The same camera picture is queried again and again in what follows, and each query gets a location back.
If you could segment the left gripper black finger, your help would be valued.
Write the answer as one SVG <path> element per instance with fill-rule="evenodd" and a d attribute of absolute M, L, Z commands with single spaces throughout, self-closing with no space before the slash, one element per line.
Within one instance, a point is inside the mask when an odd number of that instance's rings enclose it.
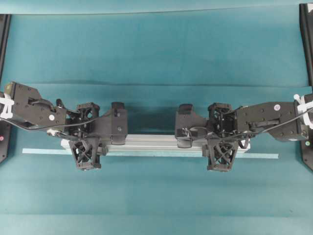
<path fill-rule="evenodd" d="M 111 108 L 97 120 L 99 136 L 112 145 L 124 145 L 128 134 L 128 112 L 123 102 L 112 102 Z"/>
<path fill-rule="evenodd" d="M 101 168 L 100 155 L 98 154 L 99 139 L 70 141 L 69 146 L 78 169 L 91 170 Z"/>

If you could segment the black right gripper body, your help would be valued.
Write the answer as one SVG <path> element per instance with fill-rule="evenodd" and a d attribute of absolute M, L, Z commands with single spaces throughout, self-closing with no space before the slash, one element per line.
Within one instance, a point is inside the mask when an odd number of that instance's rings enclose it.
<path fill-rule="evenodd" d="M 238 134 L 237 130 L 237 115 L 230 104 L 227 103 L 213 103 L 208 107 L 209 120 L 208 127 L 212 129 L 212 134 L 208 134 L 207 145 L 214 147 L 220 144 L 220 139 Z"/>

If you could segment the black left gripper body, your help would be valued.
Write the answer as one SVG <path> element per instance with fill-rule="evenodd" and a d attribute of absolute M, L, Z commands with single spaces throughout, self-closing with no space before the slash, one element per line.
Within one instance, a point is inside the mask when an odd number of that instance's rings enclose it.
<path fill-rule="evenodd" d="M 70 147 L 102 147 L 105 135 L 104 124 L 108 113 L 99 114 L 100 107 L 93 103 L 84 103 L 75 110 L 67 109 L 65 139 Z"/>

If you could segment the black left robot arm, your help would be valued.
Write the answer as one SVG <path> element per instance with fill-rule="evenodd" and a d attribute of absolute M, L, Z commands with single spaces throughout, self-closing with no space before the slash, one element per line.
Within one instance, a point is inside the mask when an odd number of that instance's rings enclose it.
<path fill-rule="evenodd" d="M 45 131 L 65 139 L 80 170 L 100 169 L 100 156 L 107 145 L 124 145 L 128 134 L 128 112 L 122 102 L 113 102 L 103 115 L 93 103 L 66 108 L 61 99 L 53 104 L 35 88 L 11 82 L 0 94 L 0 119 L 27 131 Z"/>

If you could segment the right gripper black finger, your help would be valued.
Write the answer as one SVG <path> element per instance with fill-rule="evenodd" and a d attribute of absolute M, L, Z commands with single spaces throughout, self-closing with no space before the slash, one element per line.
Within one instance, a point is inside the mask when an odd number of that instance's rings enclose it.
<path fill-rule="evenodd" d="M 207 170 L 230 171 L 236 154 L 237 142 L 208 140 L 206 145 Z"/>
<path fill-rule="evenodd" d="M 208 120 L 195 113 L 192 104 L 181 104 L 176 112 L 175 138 L 178 148 L 191 148 L 193 141 L 204 139 Z"/>

